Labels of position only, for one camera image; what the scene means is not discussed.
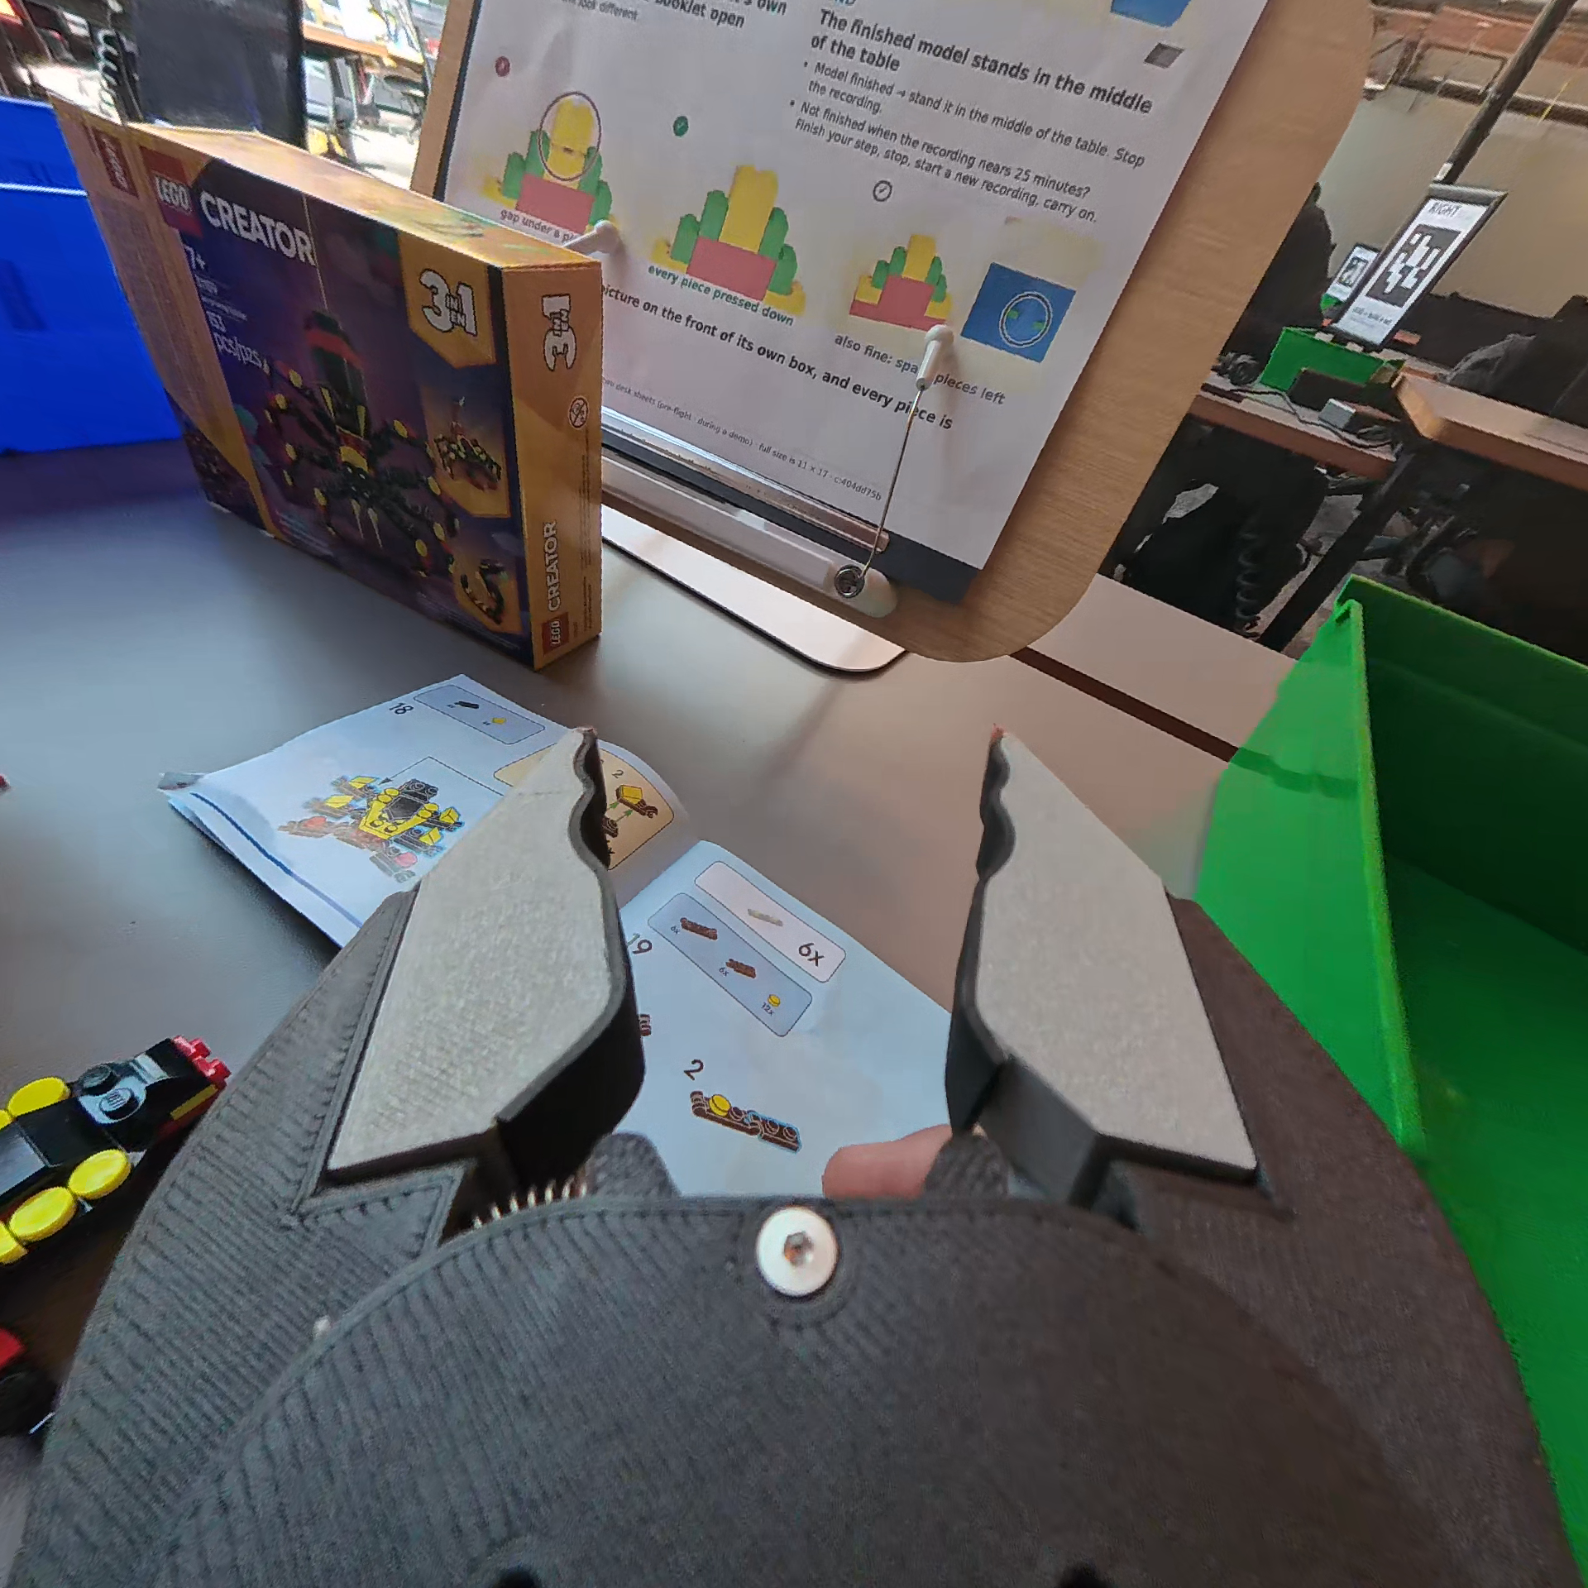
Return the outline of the lego instruction booklet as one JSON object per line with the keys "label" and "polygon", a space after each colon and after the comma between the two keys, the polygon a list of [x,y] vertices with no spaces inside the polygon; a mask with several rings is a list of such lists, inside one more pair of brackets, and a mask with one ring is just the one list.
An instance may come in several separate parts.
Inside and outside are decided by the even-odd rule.
{"label": "lego instruction booklet", "polygon": [[[163,787],[344,945],[564,733],[451,676]],[[947,1011],[747,861],[698,842],[650,764],[601,743],[601,768],[646,1058],[623,1128],[652,1140],[679,1188],[813,1194],[840,1147],[944,1124]]]}

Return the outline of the blue plastic bin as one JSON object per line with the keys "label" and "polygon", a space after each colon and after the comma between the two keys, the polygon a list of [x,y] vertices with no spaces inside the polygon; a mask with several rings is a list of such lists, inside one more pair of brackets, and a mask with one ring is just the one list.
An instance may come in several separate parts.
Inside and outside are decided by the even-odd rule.
{"label": "blue plastic bin", "polygon": [[2,453],[177,437],[54,110],[2,98]]}

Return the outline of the lego set cardboard box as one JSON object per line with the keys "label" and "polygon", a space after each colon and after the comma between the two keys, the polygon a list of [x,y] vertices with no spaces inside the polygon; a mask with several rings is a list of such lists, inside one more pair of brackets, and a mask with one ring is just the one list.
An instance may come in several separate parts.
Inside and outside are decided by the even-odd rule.
{"label": "lego set cardboard box", "polygon": [[595,254],[50,96],[208,501],[541,669],[601,632]]}

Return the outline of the printed instruction sheet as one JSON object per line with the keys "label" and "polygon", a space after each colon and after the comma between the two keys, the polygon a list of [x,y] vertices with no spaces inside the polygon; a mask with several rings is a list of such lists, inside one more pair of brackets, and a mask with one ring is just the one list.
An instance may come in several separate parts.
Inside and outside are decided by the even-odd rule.
{"label": "printed instruction sheet", "polygon": [[440,196],[611,219],[603,408],[877,525],[959,600],[988,562],[1259,1],[486,1]]}

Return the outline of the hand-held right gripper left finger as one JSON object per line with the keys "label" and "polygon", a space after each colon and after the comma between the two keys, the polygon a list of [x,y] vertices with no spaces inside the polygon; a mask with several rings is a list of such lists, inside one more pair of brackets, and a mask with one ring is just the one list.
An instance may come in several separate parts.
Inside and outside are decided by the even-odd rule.
{"label": "hand-held right gripper left finger", "polygon": [[617,1130],[646,1058],[605,807],[597,735],[568,729],[410,890],[333,1182],[461,1165],[477,1200],[527,1202]]}

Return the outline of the person's right hand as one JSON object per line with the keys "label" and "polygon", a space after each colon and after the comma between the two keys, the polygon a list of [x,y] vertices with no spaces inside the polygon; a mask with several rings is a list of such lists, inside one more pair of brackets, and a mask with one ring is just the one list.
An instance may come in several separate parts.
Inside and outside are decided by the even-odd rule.
{"label": "person's right hand", "polygon": [[823,1167],[821,1190],[829,1200],[912,1200],[953,1130],[930,1124],[895,1140],[842,1145]]}

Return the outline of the small green bin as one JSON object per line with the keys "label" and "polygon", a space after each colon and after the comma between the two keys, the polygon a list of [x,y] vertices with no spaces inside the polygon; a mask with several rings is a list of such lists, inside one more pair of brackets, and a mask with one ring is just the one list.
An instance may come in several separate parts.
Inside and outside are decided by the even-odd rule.
{"label": "small green bin", "polygon": [[1339,342],[1319,328],[1284,326],[1257,382],[1271,390],[1290,390],[1300,375],[1317,373],[1354,386],[1391,386],[1403,365],[1401,353]]}

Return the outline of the black yellow lego model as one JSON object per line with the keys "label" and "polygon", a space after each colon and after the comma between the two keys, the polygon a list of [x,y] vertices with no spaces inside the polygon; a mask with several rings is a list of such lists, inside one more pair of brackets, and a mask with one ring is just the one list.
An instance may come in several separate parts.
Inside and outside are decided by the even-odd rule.
{"label": "black yellow lego model", "polygon": [[227,1064],[204,1040],[169,1036],[74,1079],[50,1073],[11,1091],[2,1106],[4,1268],[124,1200],[227,1083]]}

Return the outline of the green plastic bin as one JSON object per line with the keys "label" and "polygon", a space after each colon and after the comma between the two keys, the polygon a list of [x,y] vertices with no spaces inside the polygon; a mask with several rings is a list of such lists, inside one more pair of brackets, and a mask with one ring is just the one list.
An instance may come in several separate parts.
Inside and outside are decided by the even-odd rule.
{"label": "green plastic bin", "polygon": [[1417,1163],[1584,1570],[1584,665],[1348,579],[1220,776],[1195,900]]}

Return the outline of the wooden background table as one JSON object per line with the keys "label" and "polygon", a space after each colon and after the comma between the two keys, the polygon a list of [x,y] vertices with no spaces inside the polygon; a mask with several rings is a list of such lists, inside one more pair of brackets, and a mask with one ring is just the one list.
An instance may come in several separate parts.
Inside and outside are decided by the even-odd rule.
{"label": "wooden background table", "polygon": [[[1559,486],[1586,490],[1584,425],[1418,373],[1397,377],[1395,398],[1411,431],[1420,439]],[[1236,396],[1230,384],[1202,384],[1187,416],[1370,482],[1383,480],[1395,458],[1387,447],[1366,445],[1323,425],[1319,418],[1290,408],[1274,390],[1251,388]]]}

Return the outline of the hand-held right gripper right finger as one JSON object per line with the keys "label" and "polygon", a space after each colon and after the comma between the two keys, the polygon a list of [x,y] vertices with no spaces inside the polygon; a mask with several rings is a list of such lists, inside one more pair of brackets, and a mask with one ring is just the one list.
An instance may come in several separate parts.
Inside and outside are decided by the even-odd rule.
{"label": "hand-held right gripper right finger", "polygon": [[990,735],[944,1099],[1014,1182],[1117,1163],[1253,1184],[1259,1157],[1162,879],[1014,733]]}

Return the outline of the small red black lego piece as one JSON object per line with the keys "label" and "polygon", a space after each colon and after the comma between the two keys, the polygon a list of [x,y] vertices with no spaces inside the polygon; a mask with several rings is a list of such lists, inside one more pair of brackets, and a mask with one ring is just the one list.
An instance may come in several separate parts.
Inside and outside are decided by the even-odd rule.
{"label": "small red black lego piece", "polygon": [[54,1416],[56,1387],[29,1354],[23,1338],[2,1328],[2,1437],[45,1439]]}

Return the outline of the printed tag sign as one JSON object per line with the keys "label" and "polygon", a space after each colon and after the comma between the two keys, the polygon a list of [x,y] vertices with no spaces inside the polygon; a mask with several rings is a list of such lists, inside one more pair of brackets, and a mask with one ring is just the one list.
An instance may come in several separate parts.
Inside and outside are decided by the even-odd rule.
{"label": "printed tag sign", "polygon": [[1506,190],[1430,182],[1413,213],[1329,316],[1337,342],[1385,346],[1504,203]]}

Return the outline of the wooden display board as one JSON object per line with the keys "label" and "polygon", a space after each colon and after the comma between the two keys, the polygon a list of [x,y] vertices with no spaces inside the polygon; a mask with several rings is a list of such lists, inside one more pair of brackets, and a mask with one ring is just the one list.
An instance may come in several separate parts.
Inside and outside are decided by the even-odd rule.
{"label": "wooden display board", "polygon": [[[463,42],[451,7],[412,170],[436,198]],[[1370,3],[1265,3],[988,562],[955,602],[889,579],[897,606],[877,634],[979,661],[1021,649],[1082,600],[1350,122],[1372,28]]]}

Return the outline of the metal board stand base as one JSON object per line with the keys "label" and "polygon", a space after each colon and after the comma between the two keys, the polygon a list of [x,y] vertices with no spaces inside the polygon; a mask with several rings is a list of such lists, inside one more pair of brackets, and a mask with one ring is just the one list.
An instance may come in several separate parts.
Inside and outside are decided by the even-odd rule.
{"label": "metal board stand base", "polygon": [[613,408],[601,412],[605,544],[817,667],[870,674],[903,655],[872,624],[897,587],[883,528]]}

